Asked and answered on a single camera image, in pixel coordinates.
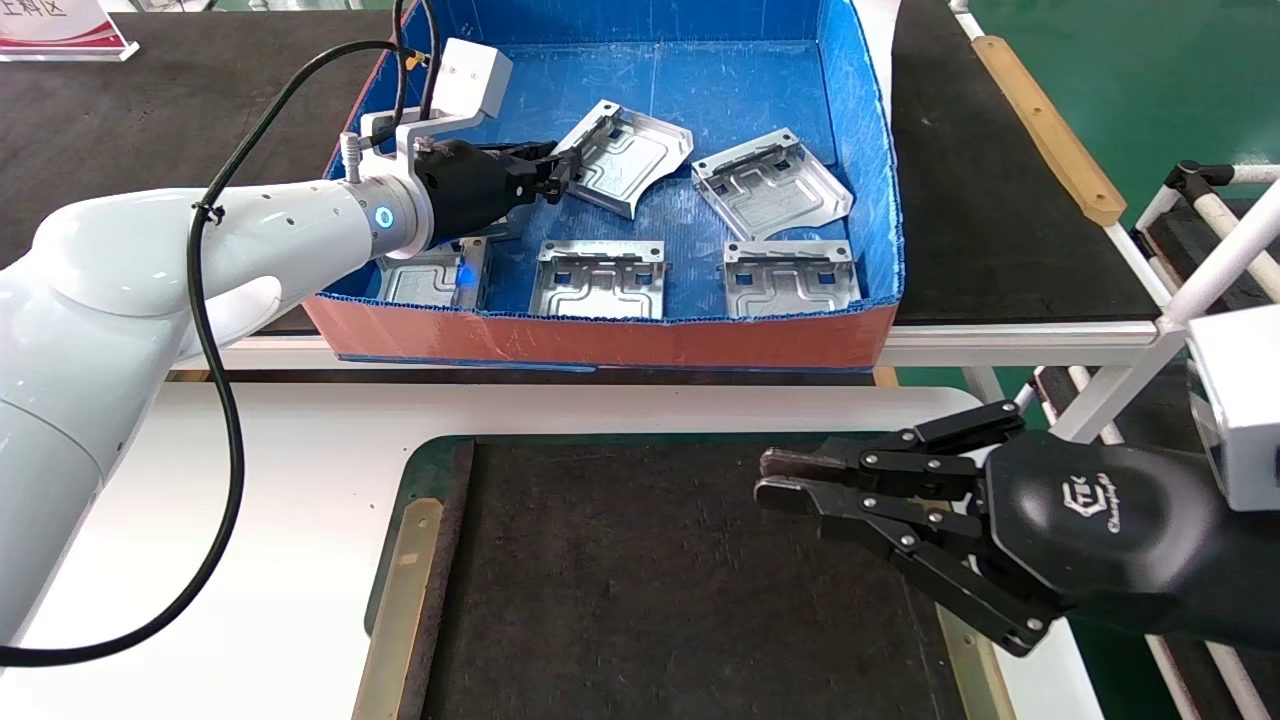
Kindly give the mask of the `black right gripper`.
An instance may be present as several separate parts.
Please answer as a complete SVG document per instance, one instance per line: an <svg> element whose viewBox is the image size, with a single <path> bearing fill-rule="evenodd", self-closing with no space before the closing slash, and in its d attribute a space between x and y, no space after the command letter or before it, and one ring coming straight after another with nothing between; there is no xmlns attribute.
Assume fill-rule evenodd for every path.
<svg viewBox="0 0 1280 720"><path fill-rule="evenodd" d="M1025 428L1006 400L813 451L768 448L764 478L804 480L759 480L754 500L813 515L822 539L863 546L1016 657L1059 606L1137 634L1277 648L1275 511L1231 510L1202 455L1011 439ZM979 518L909 500L965 498L982 477L966 455L997 445L986 459L992 537ZM1048 592L996 571L995 543Z"/></svg>

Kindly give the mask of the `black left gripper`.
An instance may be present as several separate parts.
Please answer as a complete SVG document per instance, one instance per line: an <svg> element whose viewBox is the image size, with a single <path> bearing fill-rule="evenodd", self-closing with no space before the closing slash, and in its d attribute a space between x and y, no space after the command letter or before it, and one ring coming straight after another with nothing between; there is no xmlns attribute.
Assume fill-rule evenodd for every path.
<svg viewBox="0 0 1280 720"><path fill-rule="evenodd" d="M557 143L434 142L413 154L433 214L429 246L462 238L508 215L536 197L558 204L581 167L576 149Z"/></svg>

